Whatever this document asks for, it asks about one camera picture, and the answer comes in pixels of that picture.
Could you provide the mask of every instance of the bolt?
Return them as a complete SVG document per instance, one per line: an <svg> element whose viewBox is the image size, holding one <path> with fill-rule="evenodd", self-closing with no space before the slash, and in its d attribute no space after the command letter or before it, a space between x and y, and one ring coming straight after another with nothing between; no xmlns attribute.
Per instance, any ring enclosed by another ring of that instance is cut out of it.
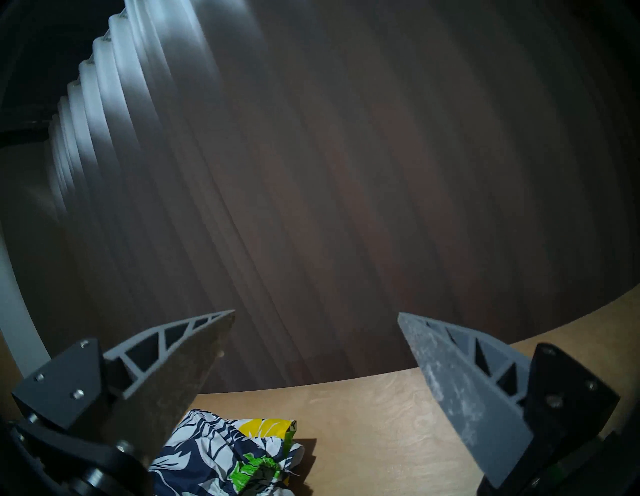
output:
<svg viewBox="0 0 640 496"><path fill-rule="evenodd" d="M107 479L107 477L109 476L107 476L103 471L101 471L98 468L91 468L87 470L84 474L84 480L87 483L89 483L89 485L93 486L96 489L102 486L102 484L104 483L104 480Z"/></svg>
<svg viewBox="0 0 640 496"><path fill-rule="evenodd" d="M564 405L562 396L560 396L559 394L548 394L545 399L547 400L547 404L555 410L558 408L562 408Z"/></svg>
<svg viewBox="0 0 640 496"><path fill-rule="evenodd" d="M127 453L127 454L130 454L130 455L133 455L135 453L135 451L136 451L134 449L134 447L133 447L133 444L131 444L131 443L127 442L127 441L124 441L124 440L118 441L116 443L116 449L118 451L122 451L123 453Z"/></svg>

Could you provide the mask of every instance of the wooden surface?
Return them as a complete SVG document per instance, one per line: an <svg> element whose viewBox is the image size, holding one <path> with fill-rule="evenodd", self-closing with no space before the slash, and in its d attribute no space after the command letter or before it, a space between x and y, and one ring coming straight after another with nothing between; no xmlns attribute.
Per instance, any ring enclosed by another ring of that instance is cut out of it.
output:
<svg viewBox="0 0 640 496"><path fill-rule="evenodd" d="M11 391L22 381L22 374L15 364L3 334L0 332L0 415L7 422L20 419L20 410Z"/></svg>
<svg viewBox="0 0 640 496"><path fill-rule="evenodd" d="M640 390L640 286L566 326L514 345L567 351L621 396L603 433L621 427ZM228 419L296 419L307 454L296 496L471 495L482 473L419 369L310 386L199 395Z"/></svg>

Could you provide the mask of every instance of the screw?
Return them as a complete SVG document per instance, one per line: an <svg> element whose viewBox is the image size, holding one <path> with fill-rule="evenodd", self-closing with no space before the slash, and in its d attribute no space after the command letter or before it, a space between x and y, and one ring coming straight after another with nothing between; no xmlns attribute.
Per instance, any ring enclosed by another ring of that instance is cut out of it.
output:
<svg viewBox="0 0 640 496"><path fill-rule="evenodd" d="M560 396L559 394L548 394L545 399L547 400L547 404L555 410L558 408L562 408L564 405L562 396Z"/></svg>
<svg viewBox="0 0 640 496"><path fill-rule="evenodd" d="M135 453L135 451L136 451L134 449L134 447L133 447L133 444L131 444L131 443L127 442L127 441L124 441L124 440L117 442L116 449L118 451L122 451L123 453L127 453L127 454L130 454L130 455L133 455Z"/></svg>

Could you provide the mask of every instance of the brown backdrop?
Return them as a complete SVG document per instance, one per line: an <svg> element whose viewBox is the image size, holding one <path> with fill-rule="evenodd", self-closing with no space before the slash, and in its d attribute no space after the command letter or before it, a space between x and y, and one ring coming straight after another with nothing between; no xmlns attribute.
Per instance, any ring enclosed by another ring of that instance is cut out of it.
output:
<svg viewBox="0 0 640 496"><path fill-rule="evenodd" d="M636 284L636 52L619 11L463 4L195 3L219 99L191 98L193 48L160 34L161 140L121 70L131 131L102 104L116 154L137 135L117 159L146 238L109 241L122 217L102 221L113 190L95 196L88 172L63 216L103 343L233 307L205 392L283 387L414 366L398 312L514 342ZM78 241L91 208L103 252Z"/></svg>

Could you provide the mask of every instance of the curtain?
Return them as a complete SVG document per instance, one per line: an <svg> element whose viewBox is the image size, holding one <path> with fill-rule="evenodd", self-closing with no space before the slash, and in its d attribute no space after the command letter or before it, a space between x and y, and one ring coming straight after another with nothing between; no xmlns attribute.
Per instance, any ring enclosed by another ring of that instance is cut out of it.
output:
<svg viewBox="0 0 640 496"><path fill-rule="evenodd" d="M415 366L398 312L514 342L638 282L633 80L584 16L125 5L49 129L105 349L235 309L205 392L343 380Z"/></svg>

